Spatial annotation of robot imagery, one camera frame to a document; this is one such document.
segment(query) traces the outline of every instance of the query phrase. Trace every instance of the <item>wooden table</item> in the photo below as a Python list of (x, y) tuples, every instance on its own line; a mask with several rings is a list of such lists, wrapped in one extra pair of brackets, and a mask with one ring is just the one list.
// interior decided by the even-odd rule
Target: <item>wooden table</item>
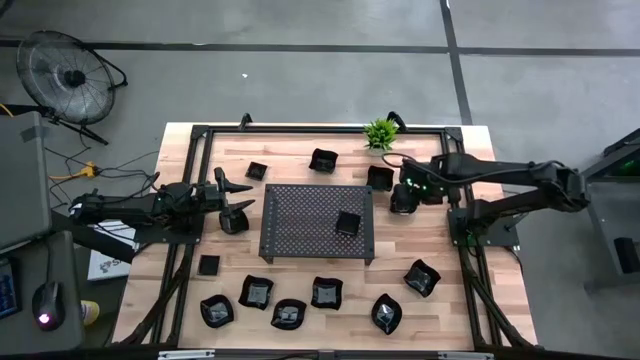
[[(194, 124), (167, 124), (156, 167), (161, 173), (157, 184), (181, 181), (192, 125)], [(462, 132), (468, 153), (482, 160), (494, 159), (487, 127), (463, 126)], [(250, 230), (242, 234), (223, 233), (218, 224), (218, 215), (207, 216), (202, 242), (196, 247), (191, 267), (180, 347), (472, 349), (460, 262), (448, 235), (445, 212), (449, 206), (446, 203), (420, 206), (411, 216), (398, 216), (388, 211), (391, 193), (376, 194), (376, 258), (369, 267), (365, 267), (362, 260), (355, 259), (276, 258), (273, 265), (268, 265), (258, 257), (264, 185), (362, 185), (366, 183), (370, 165), (384, 166), (378, 156), (371, 155), (363, 147), (364, 144), (364, 137), (359, 134), (215, 135), (208, 178), (213, 182), (213, 169), (216, 166), (222, 167), (230, 181), (254, 186), (251, 191), (229, 195), (230, 201), (255, 199), (256, 203), (245, 210)], [(311, 153), (315, 148), (331, 149), (340, 154), (333, 175), (318, 174), (308, 169)], [(416, 157), (419, 161), (428, 161), (431, 156), (441, 152), (439, 138), (431, 135), (399, 135), (393, 149)], [(200, 154), (201, 149), (195, 160), (193, 182), (198, 173)], [(263, 182), (244, 177), (250, 161), (269, 166)], [(395, 172), (395, 177), (397, 182), (398, 171)], [(477, 183), (473, 186), (473, 191), (476, 198), (495, 200), (503, 196), (500, 185), (496, 184)], [(166, 245), (156, 244), (134, 259), (114, 341), (131, 333), (156, 300), (166, 253)], [(196, 275), (200, 255), (205, 254), (220, 255), (217, 277)], [(496, 302), (523, 336), (535, 343), (527, 294), (518, 263), (502, 248), (487, 248), (486, 256)], [(179, 252), (176, 268), (181, 257)], [(402, 280), (402, 276), (416, 259), (424, 260), (442, 275), (442, 280), (427, 299), (411, 290)], [(271, 303), (265, 311), (247, 308), (237, 302), (242, 282), (248, 274), (266, 277), (275, 282)], [(270, 321), (274, 304), (284, 298), (294, 298), (309, 304), (312, 282), (316, 276), (335, 277), (344, 281), (340, 310), (317, 309), (309, 305), (304, 323), (299, 329), (282, 331), (272, 327)], [(388, 293), (403, 308), (402, 322), (390, 336), (384, 335), (370, 319), (371, 308), (383, 293)], [(204, 324), (199, 311), (200, 301), (215, 294), (226, 295), (232, 301), (236, 315), (233, 323), (217, 330)], [(489, 339), (486, 313), (482, 302), (478, 300), (478, 303), (483, 334)], [(173, 301), (167, 309), (163, 338), (169, 332)]]

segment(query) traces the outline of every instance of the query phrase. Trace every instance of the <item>gray floor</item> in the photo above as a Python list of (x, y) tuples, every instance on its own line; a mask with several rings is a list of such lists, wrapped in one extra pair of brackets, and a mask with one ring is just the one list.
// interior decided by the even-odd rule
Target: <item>gray floor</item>
[[(450, 0), (458, 44), (487, 47), (638, 48), (633, 0)], [(55, 29), (83, 40), (245, 44), (446, 45), (435, 0), (18, 0), (0, 36)], [(447, 55), (102, 51), (129, 75), (95, 131), (108, 148), (80, 157), (102, 166), (156, 150), (170, 121), (368, 122), (389, 110), (409, 123), (460, 124)], [(15, 74), (15, 49), (0, 49), (0, 100), (30, 100)], [(463, 56), (474, 124), (487, 125), (501, 160), (558, 159), (584, 169), (638, 127), (640, 58)], [(72, 154), (77, 136), (52, 131)], [(63, 162), (49, 156), (51, 174)], [(155, 157), (132, 168), (152, 171)], [(135, 191), (142, 179), (80, 180)], [(640, 356), (640, 289), (587, 295), (605, 271), (586, 213), (541, 211), (518, 231), (540, 344), (554, 350)]]

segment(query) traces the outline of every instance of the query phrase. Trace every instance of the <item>potted plant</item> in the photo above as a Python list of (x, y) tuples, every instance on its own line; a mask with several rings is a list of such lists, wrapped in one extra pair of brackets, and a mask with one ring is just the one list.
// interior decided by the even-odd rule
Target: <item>potted plant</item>
[(379, 149), (374, 150), (374, 152), (378, 153), (391, 150), (391, 143), (396, 140), (397, 131), (398, 127), (393, 120), (378, 118), (364, 127), (364, 133), (369, 141), (369, 144), (365, 146), (369, 149)]

